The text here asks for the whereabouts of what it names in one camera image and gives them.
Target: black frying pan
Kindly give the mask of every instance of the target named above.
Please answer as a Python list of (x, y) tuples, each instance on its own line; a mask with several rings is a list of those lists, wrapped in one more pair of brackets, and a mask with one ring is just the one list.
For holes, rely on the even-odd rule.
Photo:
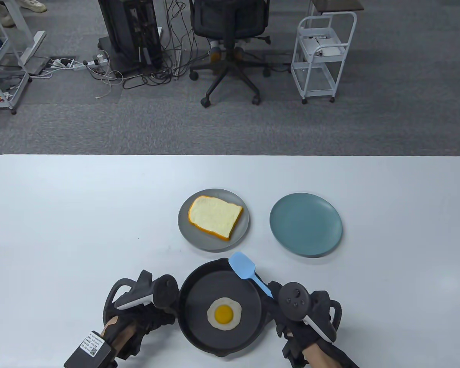
[[(227, 258), (205, 263), (184, 281), (179, 294), (179, 326), (198, 349), (224, 357), (250, 345), (270, 321), (263, 310), (263, 292), (253, 281), (240, 279)], [(208, 322), (207, 310), (216, 299), (227, 297), (240, 303), (240, 324), (221, 331)]]

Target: gray plate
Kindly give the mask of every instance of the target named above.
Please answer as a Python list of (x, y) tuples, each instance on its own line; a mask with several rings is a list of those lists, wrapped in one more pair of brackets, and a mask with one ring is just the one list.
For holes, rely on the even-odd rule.
[[(244, 210), (242, 211), (242, 214), (240, 215), (240, 218), (238, 219), (237, 224), (235, 225), (235, 228), (230, 235), (229, 241), (221, 240), (214, 235), (205, 233), (189, 222), (187, 217), (189, 209), (194, 200), (201, 195), (219, 198), (225, 202), (241, 205), (244, 207)], [(247, 229), (249, 228), (250, 219), (249, 210), (247, 209), (244, 201), (240, 199), (240, 197), (233, 194), (232, 192), (225, 191), (224, 189), (205, 189), (204, 191), (193, 194), (184, 202), (181, 210), (179, 211), (178, 222), (179, 230), (181, 230), (182, 236), (184, 236), (186, 240), (196, 248), (205, 250), (207, 252), (223, 252), (228, 250), (230, 247), (234, 247), (242, 241), (245, 233), (247, 232)]]

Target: computer tower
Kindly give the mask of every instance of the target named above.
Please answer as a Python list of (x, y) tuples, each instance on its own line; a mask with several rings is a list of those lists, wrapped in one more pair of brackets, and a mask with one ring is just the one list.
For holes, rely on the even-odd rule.
[(111, 49), (128, 63), (160, 69), (163, 55), (153, 0), (99, 0), (99, 5)]

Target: egg white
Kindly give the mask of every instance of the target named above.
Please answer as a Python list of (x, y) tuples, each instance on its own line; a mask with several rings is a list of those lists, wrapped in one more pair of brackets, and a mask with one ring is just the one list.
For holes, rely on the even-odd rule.
[[(215, 319), (215, 311), (221, 305), (228, 305), (233, 311), (233, 319), (228, 324), (220, 324)], [(208, 308), (207, 312), (208, 322), (214, 328), (217, 328), (222, 331), (233, 330), (240, 324), (240, 318), (242, 317), (242, 307), (241, 305), (230, 298), (220, 298), (216, 299)]]

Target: white cart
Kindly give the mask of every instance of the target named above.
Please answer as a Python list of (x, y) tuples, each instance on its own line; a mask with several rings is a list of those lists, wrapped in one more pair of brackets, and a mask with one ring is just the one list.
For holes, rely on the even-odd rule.
[[(332, 28), (333, 18), (337, 15), (353, 17), (353, 25), (346, 43), (341, 42)], [(305, 17), (298, 24), (291, 74), (302, 96), (303, 104), (307, 103), (307, 97), (312, 96), (331, 96), (330, 102), (335, 101), (357, 19), (354, 12), (345, 11)], [(328, 20), (329, 24), (325, 28), (309, 28), (308, 24), (314, 23), (314, 20)], [(336, 80), (327, 66), (327, 63), (332, 62), (341, 63)]]
[(8, 108), (11, 112), (11, 114), (15, 115), (16, 114), (16, 109), (15, 106), (20, 98), (20, 95), (24, 91), (24, 87), (27, 84), (27, 82), (31, 82), (32, 79), (29, 77), (29, 74), (24, 66), (24, 63), (20, 59), (20, 56), (18, 55), (14, 45), (10, 42), (9, 37), (7, 36), (7, 33), (5, 32), (2, 24), (0, 23), (0, 30), (2, 31), (3, 37), (2, 39), (2, 47), (0, 48), (0, 63), (3, 60), (4, 56), (8, 53), (9, 50), (12, 50), (12, 53), (15, 58), (17, 59), (18, 66), (20, 66), (21, 71), (23, 74), (20, 76), (20, 80), (18, 84), (16, 85), (14, 93), (4, 93), (2, 89), (0, 88), (0, 108)]

